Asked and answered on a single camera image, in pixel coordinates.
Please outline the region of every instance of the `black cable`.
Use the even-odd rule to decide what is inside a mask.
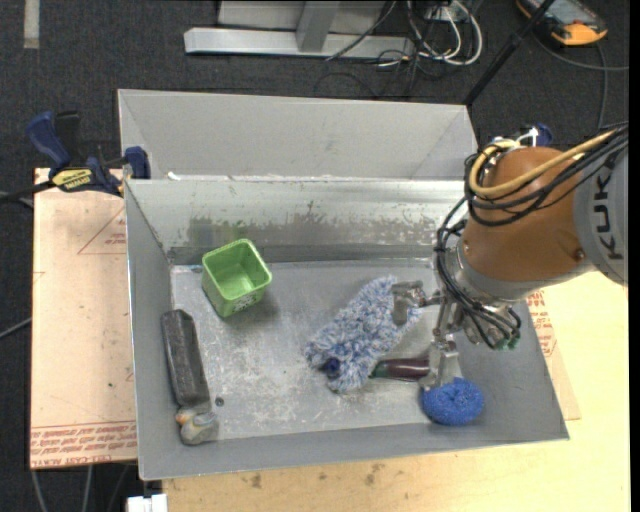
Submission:
[[[376,21],[373,25],[371,25],[367,30],[365,30],[355,41],[353,41],[351,44],[345,46],[342,50],[334,53],[331,57],[328,57],[326,60],[327,61],[331,61],[334,59],[338,59],[340,57],[342,57],[344,54],[350,52],[351,50],[353,50],[356,46],[358,46],[362,41],[364,41],[364,39],[370,35],[375,29],[377,29],[382,22],[384,22],[384,20],[386,20],[389,15],[391,14],[391,12],[393,11],[393,9],[396,6],[396,1],[391,2],[391,4],[389,5],[389,8],[386,10],[386,12],[380,16],[380,18],[378,19],[378,21]]]
[[[116,482],[116,486],[113,489],[113,494],[111,495],[111,499],[109,500],[109,505],[107,506],[106,512],[112,512],[113,511],[113,507],[115,506],[116,501],[118,500],[118,498],[120,496],[120,489],[122,488],[122,484],[124,483],[124,479],[127,476],[127,473],[129,472],[129,468],[130,467],[131,467],[130,464],[125,464],[124,465],[124,469],[120,473],[120,477],[118,478],[118,481]]]
[[[518,338],[520,336],[520,318],[515,315],[512,311],[508,310],[510,316],[514,318],[515,323],[510,322],[507,318],[502,317],[501,315],[489,310],[483,304],[478,301],[474,301],[468,295],[464,293],[463,290],[457,285],[449,270],[447,269],[446,263],[443,261],[444,253],[447,249],[448,239],[451,234],[458,234],[464,225],[464,221],[457,223],[456,225],[449,227],[449,223],[453,218],[453,215],[460,209],[460,207],[466,202],[466,198],[460,199],[456,205],[449,211],[448,215],[445,217],[441,227],[437,230],[437,241],[434,251],[436,253],[435,264],[436,271],[440,276],[447,293],[451,295],[453,300],[460,305],[463,309],[464,313],[469,317],[469,319],[475,325],[478,334],[485,342],[486,345],[491,347],[492,349],[496,349],[495,343],[493,343],[489,336],[484,331],[483,327],[480,325],[479,320],[484,320],[488,324],[492,325],[496,329],[498,329],[503,335],[504,339],[511,340],[514,338]]]
[[[591,69],[593,71],[629,71],[629,66],[592,66],[590,64],[584,64],[582,62],[577,62],[575,60],[571,60],[571,59],[567,59],[566,57],[562,57],[561,55],[558,55],[557,52],[554,52],[553,50],[551,50],[550,48],[547,47],[546,44],[544,44],[537,36],[534,37],[535,41],[542,47],[542,49],[547,52],[549,55],[551,55],[552,57],[555,57],[556,59],[560,59],[562,62],[566,62],[567,64],[571,64],[572,66],[577,66],[579,68],[584,68],[584,69]]]
[[[17,330],[22,329],[23,327],[26,327],[30,323],[31,323],[31,318],[27,318],[26,320],[23,320],[22,322],[19,322],[19,323],[15,324],[14,326],[9,327],[7,330],[5,330],[5,331],[0,333],[0,340],[3,339],[3,338],[6,338],[7,336],[9,336],[11,334],[13,334]]]
[[[600,102],[600,113],[598,114],[598,122],[596,123],[596,130],[602,129],[602,123],[604,122],[604,111],[607,105],[607,89],[609,88],[609,70],[607,69],[607,61],[602,51],[602,46],[596,43],[598,54],[600,55],[600,62],[602,63],[602,100]]]
[[[468,175],[469,175],[469,161],[470,159],[468,158],[465,161],[465,165],[466,165],[466,171],[465,171],[465,185],[464,185],[464,192],[465,192],[465,198],[467,199],[468,202],[468,207],[469,207],[469,213],[471,215],[471,217],[476,220],[477,222],[486,225],[486,226],[492,226],[492,227],[497,227],[497,226],[504,226],[507,224],[510,224],[512,222],[515,222],[521,218],[523,218],[524,216],[530,214],[533,211],[536,210],[541,210],[543,208],[548,208],[549,206],[552,206],[553,204],[556,204],[558,201],[560,201],[562,198],[566,197],[566,195],[568,195],[569,192],[571,192],[571,190],[575,189],[575,187],[577,187],[579,184],[583,183],[584,181],[586,181],[586,177],[581,179],[578,184],[574,185],[571,187],[571,189],[565,193],[562,194],[561,197],[554,199],[552,202],[547,203],[547,204],[542,204],[543,201],[549,196],[549,194],[556,189],[560,184],[566,182],[568,179],[570,179],[571,177],[575,176],[576,174],[582,172],[584,169],[586,169],[589,165],[591,165],[593,162],[597,161],[598,159],[602,158],[603,156],[613,153],[615,151],[617,151],[618,149],[621,149],[625,146],[628,145],[628,127],[623,127],[623,128],[618,128],[616,129],[616,132],[614,134],[611,135],[611,137],[609,137],[607,140],[603,141],[598,147],[596,148],[592,148],[591,150],[587,151],[585,153],[585,155],[579,159],[574,161],[571,165],[567,166],[565,169],[563,169],[560,173],[558,173],[558,175],[551,180],[548,184],[546,184],[543,187],[540,187],[539,189],[535,190],[534,192],[531,192],[529,194],[526,194],[524,196],[521,196],[517,199],[512,199],[512,200],[507,200],[507,201],[501,201],[498,202],[496,199],[497,198],[486,198],[486,197],[482,197],[478,194],[475,194],[473,191],[471,191],[469,183],[468,183]],[[595,172],[597,172],[598,169],[596,169],[595,171],[592,171],[589,176],[595,174]],[[500,199],[504,199],[506,197],[509,197],[511,195],[513,195],[515,192],[519,191],[522,189],[521,187],[518,187],[517,189],[514,189],[513,191],[510,191],[506,194],[504,194],[503,196],[500,197]],[[513,208],[516,206],[522,206],[528,204],[528,206],[520,211],[517,212],[512,212],[509,211],[508,208]],[[503,211],[505,213],[509,213],[510,216],[506,217],[505,219],[502,220],[496,220],[496,221],[489,221],[486,219],[483,219],[481,217],[479,217],[477,215],[476,209],[480,210],[500,210]]]

